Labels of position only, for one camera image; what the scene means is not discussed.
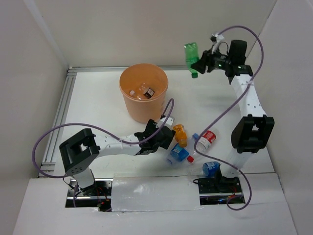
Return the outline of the orange plastic bin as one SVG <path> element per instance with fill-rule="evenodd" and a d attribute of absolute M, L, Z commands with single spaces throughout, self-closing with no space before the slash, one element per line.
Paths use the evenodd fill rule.
<path fill-rule="evenodd" d="M 167 75 L 160 67 L 148 63 L 132 65 L 122 72 L 119 87 L 135 121 L 146 123 L 160 118 L 168 89 Z"/>

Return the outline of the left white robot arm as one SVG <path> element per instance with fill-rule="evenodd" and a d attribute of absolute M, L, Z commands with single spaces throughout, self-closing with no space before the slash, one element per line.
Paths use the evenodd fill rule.
<path fill-rule="evenodd" d="M 143 132 L 121 139 L 107 134 L 97 136 L 90 128 L 85 128 L 59 146 L 65 173 L 76 180 L 84 196 L 92 195 L 98 185 L 89 166 L 96 158 L 121 154 L 148 155 L 160 147 L 168 149 L 175 135 L 173 123 L 173 117 L 167 119 L 162 116 L 158 122 L 151 119 Z"/>

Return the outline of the clear bottle red label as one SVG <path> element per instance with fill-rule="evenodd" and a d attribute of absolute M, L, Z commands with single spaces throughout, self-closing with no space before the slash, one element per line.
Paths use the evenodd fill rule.
<path fill-rule="evenodd" d="M 203 134 L 201 137 L 199 137 L 198 142 L 196 143 L 196 149 L 200 153 L 207 153 L 209 147 L 212 145 L 212 143 L 216 140 L 216 134 L 212 132 L 211 130 L 208 130 Z M 196 162 L 196 160 L 200 159 L 202 155 L 200 155 L 195 149 L 189 150 L 188 148 L 185 148 L 189 152 L 189 156 L 187 157 L 187 161 L 190 164 L 193 164 Z"/>

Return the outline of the clear bottle in bin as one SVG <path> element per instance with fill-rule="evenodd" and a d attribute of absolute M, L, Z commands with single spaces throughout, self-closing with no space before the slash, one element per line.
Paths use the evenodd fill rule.
<path fill-rule="evenodd" d="M 132 97 L 132 98 L 135 98 L 135 99 L 138 99 L 138 100 L 141 100 L 141 96 L 140 94 L 138 94 L 137 92 L 135 92 L 134 90 L 131 90 L 129 95 Z"/>

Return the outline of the crushed bottle blue label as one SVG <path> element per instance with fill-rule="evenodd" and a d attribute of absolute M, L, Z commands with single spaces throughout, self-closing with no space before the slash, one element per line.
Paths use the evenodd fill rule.
<path fill-rule="evenodd" d="M 189 152 L 177 143 L 166 156 L 165 160 L 171 167 L 179 167 L 189 156 Z"/>

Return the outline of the aluminium frame rail back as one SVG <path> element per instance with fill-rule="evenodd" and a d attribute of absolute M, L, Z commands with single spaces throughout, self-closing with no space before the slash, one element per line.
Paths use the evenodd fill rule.
<path fill-rule="evenodd" d="M 143 63 L 128 67 L 72 67 L 67 71 L 68 75 L 74 75 L 79 72 L 109 72 L 124 71 L 126 69 L 139 69 L 140 71 L 188 71 L 187 66 L 156 66 L 153 64 Z"/>

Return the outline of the aluminium frame rail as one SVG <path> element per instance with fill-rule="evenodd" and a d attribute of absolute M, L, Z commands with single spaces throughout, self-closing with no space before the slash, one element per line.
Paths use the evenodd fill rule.
<path fill-rule="evenodd" d="M 187 66 L 156 66 L 153 64 L 143 63 L 128 67 L 72 67 L 67 71 L 68 75 L 74 75 L 79 72 L 109 72 L 124 71 L 126 69 L 139 69 L 140 71 L 188 71 Z"/>
<path fill-rule="evenodd" d="M 72 68 L 70 68 L 67 71 L 67 76 L 65 79 L 61 98 L 58 104 L 56 116 L 52 127 L 65 123 L 71 95 L 75 84 L 76 75 L 77 72 L 75 72 Z M 53 174 L 57 159 L 56 152 L 59 149 L 58 142 L 62 137 L 62 133 L 63 133 L 62 129 L 57 129 L 49 133 L 49 135 L 47 136 L 48 141 L 45 148 L 43 160 L 41 163 L 41 170 L 46 174 Z"/>

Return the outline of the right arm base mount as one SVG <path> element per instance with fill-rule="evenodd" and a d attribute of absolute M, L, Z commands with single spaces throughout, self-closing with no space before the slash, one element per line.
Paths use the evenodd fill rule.
<path fill-rule="evenodd" d="M 214 177 L 202 177 L 193 180 L 198 186 L 200 205 L 244 204 L 239 177 L 226 178 L 218 170 Z"/>

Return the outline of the green plastic bottle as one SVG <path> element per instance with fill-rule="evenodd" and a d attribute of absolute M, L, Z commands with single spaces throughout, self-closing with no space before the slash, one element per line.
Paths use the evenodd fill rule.
<path fill-rule="evenodd" d="M 191 65 L 199 61 L 198 45 L 195 42 L 184 45 L 185 63 L 192 78 L 198 78 L 198 72 L 191 68 Z"/>

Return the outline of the clear bottle blue cap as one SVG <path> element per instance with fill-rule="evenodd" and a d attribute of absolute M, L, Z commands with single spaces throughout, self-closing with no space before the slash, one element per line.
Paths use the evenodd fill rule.
<path fill-rule="evenodd" d="M 194 133 L 188 140 L 187 140 L 187 147 L 189 150 L 194 149 L 194 144 L 196 140 L 199 138 L 199 135 L 197 133 Z"/>

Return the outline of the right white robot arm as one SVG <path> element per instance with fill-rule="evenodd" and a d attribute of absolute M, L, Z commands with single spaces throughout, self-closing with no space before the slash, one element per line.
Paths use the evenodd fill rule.
<path fill-rule="evenodd" d="M 219 192 L 226 191 L 230 187 L 229 178 L 237 177 L 246 162 L 266 147 L 275 124 L 262 108 L 252 81 L 254 73 L 251 66 L 245 64 L 246 41 L 231 41 L 225 54 L 219 50 L 222 43 L 214 40 L 212 48 L 204 51 L 201 59 L 191 66 L 201 74 L 223 70 L 239 99 L 241 119 L 231 133 L 232 150 L 227 163 L 221 166 L 221 175 L 213 181 Z"/>

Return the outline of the blue label bottle near base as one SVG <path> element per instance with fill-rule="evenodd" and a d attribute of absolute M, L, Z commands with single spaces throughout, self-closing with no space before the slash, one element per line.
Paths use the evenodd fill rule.
<path fill-rule="evenodd" d="M 194 168 L 188 171 L 188 177 L 202 177 L 202 178 L 214 178 L 215 174 L 220 169 L 221 164 L 217 161 L 206 162 L 202 165 L 201 168 Z"/>

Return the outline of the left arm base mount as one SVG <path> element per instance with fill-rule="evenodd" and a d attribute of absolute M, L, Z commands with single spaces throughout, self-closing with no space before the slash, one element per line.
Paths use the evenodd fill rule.
<path fill-rule="evenodd" d="M 111 212 L 113 178 L 96 178 L 95 187 L 87 192 L 77 186 L 77 181 L 63 179 L 67 185 L 66 208 L 96 208 L 100 212 Z"/>

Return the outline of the orange juice bottle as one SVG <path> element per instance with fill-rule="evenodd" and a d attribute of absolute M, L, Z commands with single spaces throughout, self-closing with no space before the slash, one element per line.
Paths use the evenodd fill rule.
<path fill-rule="evenodd" d="M 175 140 L 180 147 L 185 148 L 187 146 L 187 134 L 182 124 L 177 124 L 173 127 L 175 131 Z"/>

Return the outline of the aluminium frame rail left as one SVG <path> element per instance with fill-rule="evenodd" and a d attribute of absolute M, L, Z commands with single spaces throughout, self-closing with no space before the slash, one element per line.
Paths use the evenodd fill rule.
<path fill-rule="evenodd" d="M 56 116 L 52 127 L 65 123 L 71 95 L 75 84 L 76 75 L 77 72 L 75 72 L 72 68 L 70 68 L 67 71 L 67 76 L 65 79 L 61 98 L 58 104 Z M 59 149 L 58 142 L 62 137 L 62 133 L 63 133 L 62 129 L 57 129 L 49 133 L 49 135 L 47 136 L 48 141 L 45 148 L 43 160 L 41 163 L 41 170 L 46 174 L 53 174 L 57 159 L 56 152 Z"/>

